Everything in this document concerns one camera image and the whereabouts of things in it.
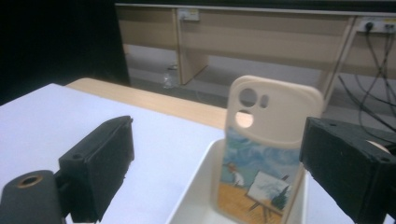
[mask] screw hole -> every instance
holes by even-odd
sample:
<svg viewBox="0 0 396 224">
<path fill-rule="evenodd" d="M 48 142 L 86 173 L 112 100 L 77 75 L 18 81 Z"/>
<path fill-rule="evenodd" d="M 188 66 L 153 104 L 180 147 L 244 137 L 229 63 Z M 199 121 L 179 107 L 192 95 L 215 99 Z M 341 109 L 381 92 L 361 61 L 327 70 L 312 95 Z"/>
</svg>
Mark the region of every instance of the screw hole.
<svg viewBox="0 0 396 224">
<path fill-rule="evenodd" d="M 24 178 L 19 184 L 18 188 L 26 189 L 32 187 L 43 179 L 42 175 L 30 175 Z"/>
</svg>

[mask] floor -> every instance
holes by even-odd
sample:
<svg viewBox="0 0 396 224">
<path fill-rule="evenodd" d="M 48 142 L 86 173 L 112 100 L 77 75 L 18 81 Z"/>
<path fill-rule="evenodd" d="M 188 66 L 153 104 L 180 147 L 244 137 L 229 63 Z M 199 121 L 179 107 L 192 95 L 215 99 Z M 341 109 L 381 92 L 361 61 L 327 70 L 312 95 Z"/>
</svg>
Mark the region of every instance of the floor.
<svg viewBox="0 0 396 224">
<path fill-rule="evenodd" d="M 209 64 L 200 74 L 187 85 L 178 85 L 174 70 L 177 68 L 174 51 L 128 46 L 125 56 L 133 87 L 224 108 L 227 107 L 231 84 L 242 75 L 269 77 L 315 87 L 320 72 L 308 68 L 209 56 Z M 360 99 L 363 98 L 364 93 L 359 89 L 356 77 L 364 88 L 368 88 L 374 81 L 372 77 L 351 74 L 341 74 L 341 77 L 350 91 Z M 396 87 L 396 80 L 389 82 L 390 86 Z M 383 81 L 378 80 L 372 94 L 386 99 L 384 89 Z M 366 105 L 388 124 L 396 126 L 396 118 L 388 105 L 369 98 Z M 335 83 L 332 98 L 322 117 L 359 124 L 359 110 L 348 98 L 339 80 Z M 389 130 L 365 114 L 361 115 L 361 120 L 364 126 Z"/>
</svg>

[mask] table surface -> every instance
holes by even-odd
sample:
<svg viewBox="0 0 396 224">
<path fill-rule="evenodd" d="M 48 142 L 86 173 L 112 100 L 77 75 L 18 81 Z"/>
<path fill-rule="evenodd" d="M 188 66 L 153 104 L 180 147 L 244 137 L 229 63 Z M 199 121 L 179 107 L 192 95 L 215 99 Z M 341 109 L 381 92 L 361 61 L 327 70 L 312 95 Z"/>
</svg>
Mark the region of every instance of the table surface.
<svg viewBox="0 0 396 224">
<path fill-rule="evenodd" d="M 67 87 L 117 102 L 123 102 L 128 105 L 135 105 L 167 115 L 195 121 L 214 128 L 223 129 L 225 127 L 227 110 L 213 105 L 204 105 L 91 78 L 79 79 L 68 84 Z"/>
<path fill-rule="evenodd" d="M 117 86 L 108 87 L 103 91 L 120 94 Z M 140 91 L 129 91 L 136 95 L 127 91 L 123 97 L 148 103 Z M 0 106 L 0 188 L 33 171 L 57 172 L 58 159 L 72 146 L 106 120 L 125 115 L 134 119 L 135 159 L 101 223 L 166 223 L 223 130 L 54 84 Z"/>
<path fill-rule="evenodd" d="M 149 110 L 154 110 L 171 116 L 191 120 L 216 129 L 225 127 L 226 112 L 224 108 L 204 105 L 161 95 L 154 92 L 123 87 L 90 78 L 79 79 L 67 87 L 98 95 L 113 101 L 136 105 Z M 341 211 L 335 201 L 326 191 L 310 176 L 307 189 L 306 224 L 313 223 L 352 223 L 352 220 Z M 385 223 L 393 223 L 387 217 Z"/>
</svg>

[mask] desk leg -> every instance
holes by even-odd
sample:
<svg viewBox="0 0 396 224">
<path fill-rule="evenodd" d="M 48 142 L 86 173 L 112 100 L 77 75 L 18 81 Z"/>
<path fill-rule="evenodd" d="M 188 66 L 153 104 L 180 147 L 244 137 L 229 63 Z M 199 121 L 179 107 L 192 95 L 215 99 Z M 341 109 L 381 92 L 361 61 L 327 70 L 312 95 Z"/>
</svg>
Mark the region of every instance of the desk leg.
<svg viewBox="0 0 396 224">
<path fill-rule="evenodd" d="M 337 51 L 337 54 L 335 55 L 330 69 L 323 71 L 320 75 L 318 88 L 322 92 L 325 101 L 323 110 L 326 108 L 330 98 L 332 97 L 334 81 L 338 78 L 342 65 L 347 58 L 352 41 L 355 38 L 355 34 L 357 33 L 358 25 L 359 23 L 357 22 L 357 17 L 349 18 L 344 35 L 341 39 L 340 47 Z"/>
<path fill-rule="evenodd" d="M 180 84 L 187 84 L 208 64 L 208 56 L 196 53 L 188 48 L 189 40 L 183 35 L 183 26 L 188 21 L 179 20 L 177 10 L 174 10 L 174 24 L 177 33 L 177 65 Z"/>
</svg>

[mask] wire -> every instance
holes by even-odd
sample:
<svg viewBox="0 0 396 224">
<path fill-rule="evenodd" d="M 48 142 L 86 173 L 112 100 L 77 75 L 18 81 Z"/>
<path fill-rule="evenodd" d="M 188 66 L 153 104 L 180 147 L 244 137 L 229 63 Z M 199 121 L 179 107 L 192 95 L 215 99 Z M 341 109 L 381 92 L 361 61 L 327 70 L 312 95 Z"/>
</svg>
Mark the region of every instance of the wire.
<svg viewBox="0 0 396 224">
<path fill-rule="evenodd" d="M 393 46 L 393 42 L 394 42 L 394 33 L 391 32 L 387 32 L 387 38 L 385 41 L 385 46 L 384 46 L 384 59 L 382 61 L 382 63 L 379 63 L 379 60 L 375 54 L 373 45 L 370 41 L 369 35 L 370 35 L 370 31 L 372 29 L 372 27 L 370 26 L 366 26 L 367 28 L 367 32 L 365 33 L 365 39 L 366 39 L 366 43 L 367 46 L 373 56 L 373 60 L 375 63 L 375 68 L 377 70 L 377 73 L 375 75 L 375 79 L 373 80 L 373 82 L 370 84 L 369 88 L 366 90 L 363 88 L 363 86 L 361 85 L 361 82 L 359 81 L 358 77 L 355 75 L 355 79 L 359 85 L 359 87 L 361 88 L 361 90 L 364 92 L 363 98 L 361 100 L 359 100 L 347 87 L 347 84 L 345 83 L 345 81 L 341 78 L 338 77 L 342 86 L 344 87 L 348 97 L 352 100 L 352 102 L 359 108 L 359 125 L 363 128 L 363 130 L 365 132 L 367 132 L 369 135 L 371 135 L 372 137 L 375 137 L 377 139 L 381 139 L 383 141 L 386 142 L 390 142 L 392 144 L 395 144 L 392 141 L 389 141 L 387 139 L 384 139 L 380 136 L 377 136 L 373 133 L 371 133 L 368 129 L 366 129 L 363 125 L 362 122 L 362 112 L 366 113 L 367 115 L 369 115 L 370 117 L 372 117 L 373 119 L 377 120 L 378 122 L 380 122 L 381 124 L 383 124 L 384 126 L 386 126 L 387 128 L 389 128 L 390 130 L 396 132 L 396 128 L 392 127 L 390 124 L 388 124 L 387 122 L 385 122 L 384 120 L 382 120 L 375 112 L 373 112 L 370 108 L 368 108 L 365 104 L 367 101 L 368 97 L 373 97 L 374 99 L 376 99 L 379 102 L 385 103 L 387 105 L 389 105 L 390 111 L 392 112 L 393 116 L 396 118 L 396 111 L 393 108 L 394 106 L 396 106 L 396 104 L 394 104 L 392 101 L 396 102 L 396 94 L 394 89 L 390 86 L 389 82 L 388 82 L 388 57 L 389 57 L 389 53 L 392 49 Z M 378 81 L 378 79 L 382 77 L 382 79 L 384 80 L 384 84 L 385 84 L 385 92 L 387 95 L 387 100 L 382 100 L 379 99 L 378 97 L 375 97 L 371 94 L 371 91 L 375 85 L 375 83 Z"/>
</svg>

